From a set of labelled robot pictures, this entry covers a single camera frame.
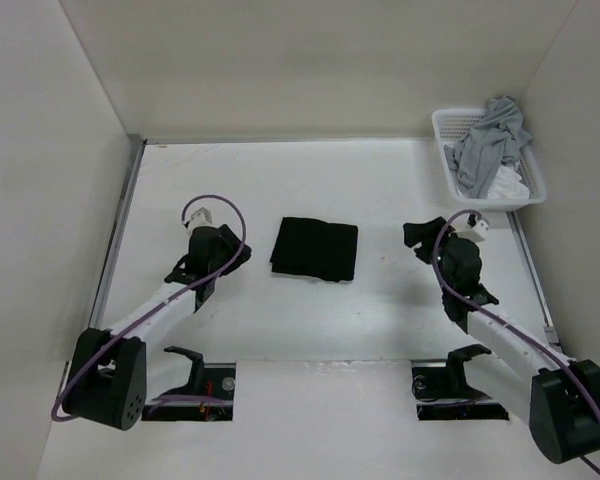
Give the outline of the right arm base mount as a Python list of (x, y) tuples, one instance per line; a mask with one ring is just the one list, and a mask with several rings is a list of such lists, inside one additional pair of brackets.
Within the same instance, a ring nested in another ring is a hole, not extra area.
[(470, 387), (465, 364), (490, 354), (480, 344), (452, 350), (444, 360), (412, 360), (411, 392), (421, 421), (509, 421), (509, 412), (485, 393)]

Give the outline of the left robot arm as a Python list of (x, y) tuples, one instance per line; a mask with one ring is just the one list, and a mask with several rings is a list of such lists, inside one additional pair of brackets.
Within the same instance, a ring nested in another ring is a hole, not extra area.
[(228, 225), (202, 225), (189, 235), (188, 251), (164, 278), (158, 291), (135, 312), (107, 329), (89, 327), (78, 337), (67, 382), (52, 410), (56, 421), (81, 418), (126, 431), (151, 407), (176, 398), (203, 406), (222, 402), (201, 393), (204, 357), (183, 347), (166, 352), (183, 356), (189, 364), (177, 366), (170, 386), (150, 387), (158, 376), (149, 358), (166, 335), (195, 314), (226, 276), (251, 257), (245, 235)]

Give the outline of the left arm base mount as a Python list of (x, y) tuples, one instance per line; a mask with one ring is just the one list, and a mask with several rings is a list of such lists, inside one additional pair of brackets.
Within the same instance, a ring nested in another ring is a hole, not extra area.
[(146, 422), (229, 422), (234, 416), (237, 365), (169, 346), (148, 371)]

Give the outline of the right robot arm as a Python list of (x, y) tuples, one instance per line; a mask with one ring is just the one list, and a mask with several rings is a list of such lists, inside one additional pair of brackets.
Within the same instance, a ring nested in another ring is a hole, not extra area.
[(403, 226), (405, 246), (434, 271), (448, 319), (474, 341), (441, 365), (414, 362), (412, 393), (443, 419), (501, 405), (547, 460), (590, 465), (600, 451), (600, 367), (555, 350), (504, 312), (481, 281), (477, 243), (489, 225), (477, 211), (467, 214), (465, 230), (443, 217)]

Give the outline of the black tank top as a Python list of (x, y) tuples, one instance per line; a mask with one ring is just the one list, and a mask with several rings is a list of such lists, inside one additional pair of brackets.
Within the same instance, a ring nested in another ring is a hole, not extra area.
[(318, 219), (284, 217), (270, 257), (276, 274), (351, 282), (359, 229)]

